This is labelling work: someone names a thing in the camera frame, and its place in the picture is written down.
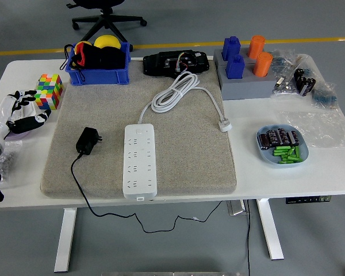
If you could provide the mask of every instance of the chair wheel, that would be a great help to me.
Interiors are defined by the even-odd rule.
[[[79,30],[78,23],[73,23],[71,26],[73,27],[74,30]]]

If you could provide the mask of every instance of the blue plastic bin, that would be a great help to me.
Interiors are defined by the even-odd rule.
[[[121,48],[125,53],[125,68],[115,70],[105,69],[81,69],[85,76],[85,81],[81,79],[78,70],[70,68],[71,57],[74,56],[74,49],[69,54],[69,59],[65,67],[65,72],[68,72],[71,78],[72,85],[127,85],[129,83],[128,67],[131,62],[131,55],[129,53],[129,43],[121,43]]]

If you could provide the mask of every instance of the clear plastic bag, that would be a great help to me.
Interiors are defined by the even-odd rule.
[[[273,94],[296,94],[299,93],[294,73],[298,68],[304,70],[303,77],[313,78],[318,83],[324,83],[318,72],[313,59],[308,55],[296,55],[292,50],[275,50],[272,52],[272,71],[276,76],[276,85]]]
[[[0,155],[1,182],[7,182],[9,171],[16,159],[16,155],[22,147],[22,141],[6,141],[3,153]]]
[[[277,116],[297,128],[309,147],[345,148],[345,117],[338,109],[278,112]]]

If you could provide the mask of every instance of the blue plate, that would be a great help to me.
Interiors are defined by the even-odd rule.
[[[299,139],[299,152],[300,152],[300,158],[303,159],[302,162],[297,162],[297,163],[293,163],[293,164],[279,164],[278,162],[281,161],[281,158],[279,156],[273,156],[274,148],[269,148],[267,150],[266,149],[263,150],[260,148],[260,144],[258,142],[257,137],[261,134],[266,134],[266,132],[271,130],[271,129],[278,129],[278,128],[283,128],[286,132],[289,132],[289,131],[295,131],[296,132],[298,139]],[[264,158],[264,160],[271,163],[271,164],[274,164],[278,167],[287,167],[288,168],[288,167],[297,166],[299,164],[302,164],[304,161],[306,161],[306,159],[308,158],[308,155],[309,155],[308,147],[306,146],[302,135],[300,134],[300,132],[296,128],[292,127],[291,125],[266,125],[257,131],[256,141],[257,141],[259,152],[262,155],[262,157]]]

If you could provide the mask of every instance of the white table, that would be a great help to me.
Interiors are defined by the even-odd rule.
[[[66,86],[69,76],[59,70],[62,62],[63,60],[11,62],[0,80],[0,101],[16,90],[34,89],[41,74],[60,74]],[[257,130],[265,125],[279,124],[276,116],[279,110],[288,110],[289,106],[305,111],[311,108],[302,101],[303,98],[290,96],[284,101],[268,98],[224,102],[225,115],[233,125],[229,131],[229,139],[235,162],[237,188],[232,194],[176,197],[157,195],[153,201],[143,203],[125,198],[90,200],[90,203],[92,206],[108,206],[257,199],[270,256],[272,259],[283,259],[268,199],[345,194],[345,148],[309,147],[306,162],[293,168],[274,167],[260,157],[255,137]],[[55,270],[67,271],[76,208],[85,207],[86,204],[83,199],[49,198],[40,191],[41,175],[58,112],[53,111],[44,126],[23,138],[23,146],[9,179],[0,184],[5,196],[4,201],[0,202],[0,209],[65,208]]]

